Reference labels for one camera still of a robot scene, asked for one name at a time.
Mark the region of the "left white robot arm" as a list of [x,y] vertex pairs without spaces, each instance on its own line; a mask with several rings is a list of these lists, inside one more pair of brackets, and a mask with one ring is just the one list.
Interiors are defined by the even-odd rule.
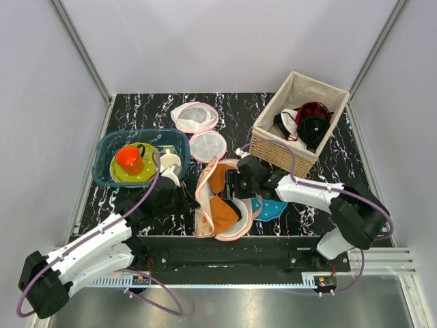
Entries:
[[161,176],[116,206],[95,228],[46,255],[35,251],[25,259],[18,281],[16,314],[44,319],[56,314],[82,288],[113,272],[151,270],[157,254],[138,234],[163,214],[191,213],[199,202],[178,179]]

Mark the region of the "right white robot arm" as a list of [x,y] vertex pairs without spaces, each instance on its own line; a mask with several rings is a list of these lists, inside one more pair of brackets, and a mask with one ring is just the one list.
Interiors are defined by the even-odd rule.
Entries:
[[313,268],[325,271],[335,258],[357,248],[368,250],[391,222],[388,210],[361,182],[322,183],[297,178],[283,170],[272,171],[253,155],[237,161],[225,173],[224,200],[248,199],[256,195],[265,200],[297,203],[328,213],[336,228],[325,233],[316,250],[310,253]]

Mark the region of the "floral mesh laundry bag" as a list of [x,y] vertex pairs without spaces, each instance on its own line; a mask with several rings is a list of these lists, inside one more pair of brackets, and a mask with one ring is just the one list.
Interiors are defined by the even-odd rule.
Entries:
[[261,212],[253,194],[241,187],[237,159],[214,157],[200,173],[195,200],[195,235],[230,242],[243,237]]

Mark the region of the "orange bra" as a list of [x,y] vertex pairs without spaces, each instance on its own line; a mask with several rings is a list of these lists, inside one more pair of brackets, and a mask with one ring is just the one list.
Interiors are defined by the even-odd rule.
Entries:
[[213,234],[228,231],[242,218],[240,209],[231,200],[221,198],[225,184],[225,171],[228,169],[234,170],[232,166],[218,164],[208,178],[208,184],[213,193],[210,199],[211,218],[214,224]]

